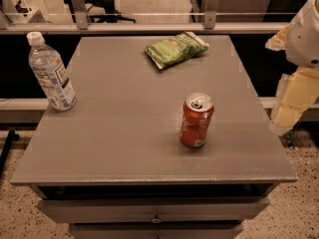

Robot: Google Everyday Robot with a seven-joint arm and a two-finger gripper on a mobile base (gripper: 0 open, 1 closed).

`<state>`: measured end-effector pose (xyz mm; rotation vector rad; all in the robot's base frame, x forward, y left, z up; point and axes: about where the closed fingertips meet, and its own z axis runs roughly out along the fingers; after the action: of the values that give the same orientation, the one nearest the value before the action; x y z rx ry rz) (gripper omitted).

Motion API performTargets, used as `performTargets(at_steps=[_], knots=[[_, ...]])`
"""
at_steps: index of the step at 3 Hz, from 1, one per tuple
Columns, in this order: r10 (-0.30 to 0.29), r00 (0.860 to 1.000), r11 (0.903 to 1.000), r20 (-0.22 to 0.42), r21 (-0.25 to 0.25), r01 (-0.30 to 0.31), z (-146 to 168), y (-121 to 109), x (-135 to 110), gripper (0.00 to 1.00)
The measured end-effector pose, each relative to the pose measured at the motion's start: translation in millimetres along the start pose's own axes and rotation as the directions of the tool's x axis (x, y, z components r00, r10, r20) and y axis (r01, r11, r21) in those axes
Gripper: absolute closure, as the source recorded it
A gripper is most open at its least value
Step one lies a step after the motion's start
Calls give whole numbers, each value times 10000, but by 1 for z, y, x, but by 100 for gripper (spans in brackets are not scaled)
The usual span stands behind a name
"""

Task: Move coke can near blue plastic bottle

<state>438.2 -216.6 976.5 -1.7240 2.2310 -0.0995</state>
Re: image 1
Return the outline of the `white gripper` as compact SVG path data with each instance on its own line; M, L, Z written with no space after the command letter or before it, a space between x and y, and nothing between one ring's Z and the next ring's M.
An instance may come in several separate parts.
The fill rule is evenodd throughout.
M285 50L286 59L301 66L292 75L282 75L273 108L275 125L293 127L319 98L318 0L307 0L291 20L289 28L282 28L268 39L265 48Z

